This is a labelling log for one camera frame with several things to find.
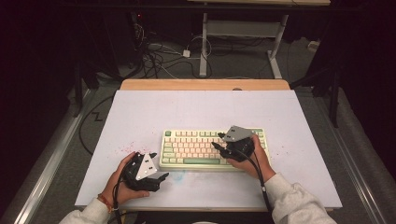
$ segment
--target mechanical keyboard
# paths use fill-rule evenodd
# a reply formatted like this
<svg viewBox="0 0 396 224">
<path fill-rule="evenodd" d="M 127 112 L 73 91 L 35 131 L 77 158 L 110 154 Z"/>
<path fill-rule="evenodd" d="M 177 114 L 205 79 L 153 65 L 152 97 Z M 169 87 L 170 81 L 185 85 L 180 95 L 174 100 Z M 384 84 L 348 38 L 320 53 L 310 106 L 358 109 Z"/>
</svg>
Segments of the mechanical keyboard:
<svg viewBox="0 0 396 224">
<path fill-rule="evenodd" d="M 250 129 L 260 138 L 262 148 L 270 158 L 264 129 Z M 240 171 L 222 158 L 212 142 L 226 147 L 214 130 L 165 130 L 160 152 L 160 167 L 164 170 Z"/>
</svg>

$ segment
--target white table surface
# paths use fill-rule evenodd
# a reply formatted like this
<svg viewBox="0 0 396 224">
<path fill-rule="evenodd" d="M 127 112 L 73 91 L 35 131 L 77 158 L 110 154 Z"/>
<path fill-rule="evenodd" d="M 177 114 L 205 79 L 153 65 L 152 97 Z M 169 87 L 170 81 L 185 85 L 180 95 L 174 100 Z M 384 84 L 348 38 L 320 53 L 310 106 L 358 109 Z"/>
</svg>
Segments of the white table surface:
<svg viewBox="0 0 396 224">
<path fill-rule="evenodd" d="M 118 91 L 76 205 L 95 198 L 132 151 L 159 153 L 163 130 L 227 131 L 232 125 L 264 128 L 274 170 L 302 184 L 326 208 L 342 207 L 294 91 Z M 260 182 L 249 175 L 191 171 L 170 172 L 157 192 L 123 208 L 266 210 Z"/>
</svg>

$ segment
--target hand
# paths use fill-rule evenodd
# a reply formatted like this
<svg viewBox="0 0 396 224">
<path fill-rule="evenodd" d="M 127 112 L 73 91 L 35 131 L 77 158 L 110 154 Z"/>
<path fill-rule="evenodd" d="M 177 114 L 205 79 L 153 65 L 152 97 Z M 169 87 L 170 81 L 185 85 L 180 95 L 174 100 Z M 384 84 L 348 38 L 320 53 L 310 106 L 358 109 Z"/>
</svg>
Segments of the hand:
<svg viewBox="0 0 396 224">
<path fill-rule="evenodd" d="M 265 154 L 265 151 L 262 148 L 262 145 L 260 144 L 259 136 L 254 134 L 251 136 L 251 139 L 253 140 L 254 143 L 254 153 L 251 154 L 250 158 L 254 161 L 257 167 L 259 167 L 260 165 L 260 168 L 262 170 L 262 177 L 265 182 L 269 180 L 271 177 L 273 177 L 276 173 L 272 169 L 270 162 L 268 161 L 267 154 Z M 250 161 L 245 160 L 239 162 L 233 159 L 227 159 L 227 162 L 230 163 L 233 167 L 244 170 L 255 178 L 259 178 L 256 169 L 253 167 Z"/>
<path fill-rule="evenodd" d="M 110 176 L 110 178 L 107 181 L 106 187 L 102 192 L 102 195 L 105 197 L 105 199 L 110 203 L 114 204 L 113 202 L 113 188 L 117 184 L 119 180 L 119 176 L 121 174 L 121 171 L 123 167 L 126 165 L 128 161 L 131 160 L 131 158 L 135 155 L 136 153 L 133 152 L 129 154 L 127 157 L 125 157 L 117 170 Z M 128 200 L 131 199 L 136 199 L 136 198 L 143 198 L 143 197 L 148 197 L 149 192 L 145 190 L 139 190 L 139 191 L 134 191 L 132 189 L 129 189 L 126 187 L 125 183 L 121 182 L 120 187 L 119 187 L 119 193 L 117 197 L 117 202 L 119 204 L 126 203 Z"/>
</svg>

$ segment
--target desk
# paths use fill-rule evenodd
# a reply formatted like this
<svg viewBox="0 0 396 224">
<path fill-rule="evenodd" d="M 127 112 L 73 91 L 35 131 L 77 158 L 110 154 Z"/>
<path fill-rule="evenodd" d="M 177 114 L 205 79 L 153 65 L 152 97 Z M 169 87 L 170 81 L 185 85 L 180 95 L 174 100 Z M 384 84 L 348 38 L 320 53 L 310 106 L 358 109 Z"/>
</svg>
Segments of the desk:
<svg viewBox="0 0 396 224">
<path fill-rule="evenodd" d="M 256 81 L 268 85 L 259 89 Z M 175 91 L 177 85 L 182 91 Z M 254 91 L 229 91 L 235 87 Z M 114 98 L 76 205 L 85 206 L 96 197 L 128 153 L 159 153 L 163 130 L 228 130 L 232 125 L 263 127 L 274 169 L 290 182 L 301 183 L 326 208 L 342 206 L 298 99 L 294 91 L 288 90 L 286 81 L 185 79 L 124 81 Z M 158 164 L 158 157 L 153 160 Z M 149 198 L 128 202 L 123 208 L 266 211 L 259 181 L 243 172 L 170 172 L 159 191 L 152 192 Z"/>
<path fill-rule="evenodd" d="M 236 3 L 236 4 L 259 4 L 259 5 L 285 5 L 285 6 L 328 6 L 330 0 L 189 0 L 193 2 L 209 3 Z M 202 31 L 202 50 L 200 62 L 200 77 L 206 77 L 208 35 L 233 35 L 253 37 L 274 37 L 275 43 L 272 50 L 268 50 L 268 60 L 274 74 L 274 78 L 282 78 L 279 66 L 276 62 L 276 53 L 282 40 L 283 32 L 289 15 L 283 15 L 281 22 L 257 22 L 257 21 L 212 21 L 204 13 Z"/>
</svg>

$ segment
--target wire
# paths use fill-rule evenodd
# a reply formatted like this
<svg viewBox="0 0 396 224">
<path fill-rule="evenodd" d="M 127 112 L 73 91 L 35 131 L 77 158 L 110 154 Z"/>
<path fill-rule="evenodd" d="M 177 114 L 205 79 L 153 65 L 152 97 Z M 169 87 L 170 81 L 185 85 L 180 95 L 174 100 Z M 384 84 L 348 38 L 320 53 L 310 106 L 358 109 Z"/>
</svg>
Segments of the wire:
<svg viewBox="0 0 396 224">
<path fill-rule="evenodd" d="M 166 69 L 167 68 L 170 68 L 170 67 L 172 67 L 172 66 L 174 66 L 174 65 L 176 65 L 176 64 L 179 64 L 179 63 L 188 63 L 190 66 L 191 66 L 191 73 L 192 73 L 192 75 L 194 76 L 194 77 L 196 77 L 195 76 L 195 74 L 194 74 L 194 69 L 193 69 L 193 65 L 192 65 L 192 63 L 190 63 L 190 62 L 178 62 L 178 63 L 174 63 L 174 64 L 172 64 L 172 65 L 169 65 L 169 66 L 167 66 L 167 67 L 163 67 L 163 69 L 166 71 Z"/>
<path fill-rule="evenodd" d="M 147 53 L 145 55 L 146 59 L 143 59 L 143 61 L 151 62 L 151 66 L 146 66 L 146 65 L 144 66 L 145 75 L 143 77 L 141 77 L 141 78 L 150 78 L 150 77 L 154 77 L 154 76 L 156 78 L 158 78 L 158 73 L 159 73 L 159 71 L 161 69 L 162 62 L 157 59 L 157 56 L 159 56 L 162 60 L 163 60 L 163 57 L 161 55 L 159 55 L 159 54 L 154 54 L 154 56 L 151 55 L 150 53 Z M 154 69 L 154 75 L 149 76 L 149 72 L 151 70 L 153 70 L 153 69 Z"/>
<path fill-rule="evenodd" d="M 168 51 L 159 51 L 159 52 L 161 52 L 161 53 L 173 53 L 173 54 L 178 54 L 178 55 L 180 55 L 180 56 L 183 56 L 181 53 L 179 53 L 178 51 L 176 51 L 175 49 L 172 49 L 172 48 L 170 48 L 170 47 L 167 47 L 167 46 L 165 46 L 165 45 L 163 45 L 163 44 L 150 44 L 150 45 L 154 45 L 154 46 L 161 46 L 159 49 L 157 49 L 157 50 L 154 50 L 154 51 L 159 51 L 160 49 L 162 49 L 162 48 L 166 48 L 166 49 L 171 49 L 172 51 L 171 52 L 168 52 Z"/>
<path fill-rule="evenodd" d="M 268 67 L 268 65 L 271 64 L 271 61 L 272 61 L 273 59 L 269 59 L 269 62 L 259 70 L 259 78 L 262 77 L 262 76 L 260 75 L 260 72 L 261 72 L 262 70 L 264 70 L 266 67 Z"/>
<path fill-rule="evenodd" d="M 192 41 L 194 41 L 194 40 L 196 40 L 196 39 L 198 39 L 198 38 L 201 38 L 201 39 L 205 40 L 206 43 L 209 44 L 209 53 L 207 53 L 206 57 L 209 56 L 210 53 L 212 52 L 212 45 L 210 44 L 210 42 L 209 42 L 209 40 L 208 40 L 207 38 L 203 38 L 202 36 L 196 36 L 195 38 L 193 38 L 193 39 L 190 41 L 190 44 L 192 43 Z"/>
<path fill-rule="evenodd" d="M 261 37 L 254 37 L 253 41 L 251 43 L 243 43 L 245 41 L 247 41 L 245 38 L 240 38 L 240 39 L 230 39 L 230 38 L 221 38 L 218 36 L 214 36 L 214 35 L 208 35 L 207 38 L 213 38 L 213 40 L 210 40 L 211 42 L 211 47 L 212 47 L 212 53 L 215 56 L 227 56 L 229 54 L 231 54 L 235 49 L 244 49 L 244 48 L 248 48 L 248 47 L 257 47 L 259 46 L 264 40 L 265 38 L 261 38 Z M 214 44 L 214 40 L 221 40 L 223 42 L 228 43 L 228 45 L 219 45 L 219 44 Z M 215 48 L 226 48 L 229 47 L 229 51 L 223 53 L 223 54 L 218 54 L 214 52 Z"/>
<path fill-rule="evenodd" d="M 121 221 L 121 214 L 119 210 L 119 202 L 117 197 L 119 195 L 119 187 L 120 187 L 120 183 L 122 182 L 123 174 L 125 172 L 126 167 L 128 167 L 131 162 L 132 161 L 128 161 L 125 164 L 125 166 L 122 168 L 119 179 L 117 180 L 117 184 L 113 188 L 113 205 L 114 205 L 113 210 L 114 210 L 114 215 L 116 216 L 116 220 L 119 224 L 122 224 L 122 221 Z"/>
<path fill-rule="evenodd" d="M 121 217 L 124 217 L 124 216 L 130 215 L 130 214 L 137 214 L 137 212 L 135 212 L 135 211 L 128 211 L 128 212 L 124 212 L 124 213 L 120 214 L 120 216 L 121 216 Z M 117 218 L 116 218 L 116 217 L 113 217 L 113 218 L 109 219 L 108 222 L 107 222 L 107 224 L 112 223 L 114 220 L 117 220 Z"/>
<path fill-rule="evenodd" d="M 139 24 L 136 24 L 136 26 L 139 28 L 139 33 L 136 37 L 136 39 L 140 39 L 140 35 L 142 35 L 141 40 L 140 40 L 140 44 L 138 45 L 138 47 L 140 48 L 143 44 L 143 39 L 145 38 L 145 30 L 143 29 L 143 27 Z"/>
<path fill-rule="evenodd" d="M 265 191 L 264 179 L 262 177 L 262 170 L 257 167 L 257 165 L 254 163 L 254 161 L 250 157 L 248 157 L 247 155 L 245 155 L 244 153 L 242 153 L 239 150 L 234 150 L 234 151 L 237 152 L 239 155 L 243 156 L 248 161 L 250 161 L 250 163 L 253 165 L 254 169 L 257 172 L 257 175 L 259 176 L 260 184 L 262 186 L 262 197 L 264 198 L 265 205 L 267 206 L 268 211 L 272 212 L 273 208 L 271 207 L 270 201 L 268 199 L 267 191 Z"/>
<path fill-rule="evenodd" d="M 94 109 L 96 109 L 99 105 L 101 105 L 102 103 L 104 103 L 105 101 L 107 101 L 108 99 L 112 99 L 114 98 L 114 95 L 109 96 L 107 98 L 105 98 L 104 100 L 102 100 L 98 105 L 96 105 L 93 109 L 90 110 L 90 112 L 87 113 L 87 115 L 84 117 L 84 119 L 82 119 L 81 124 L 79 125 L 79 129 L 78 129 L 78 138 L 79 141 L 81 142 L 82 146 L 84 147 L 84 149 L 88 152 L 88 154 L 93 155 L 93 152 L 91 152 L 88 147 L 85 145 L 84 141 L 82 140 L 82 136 L 81 136 L 81 129 L 82 126 L 85 122 L 85 120 L 87 119 L 87 117 L 93 112 Z"/>
</svg>

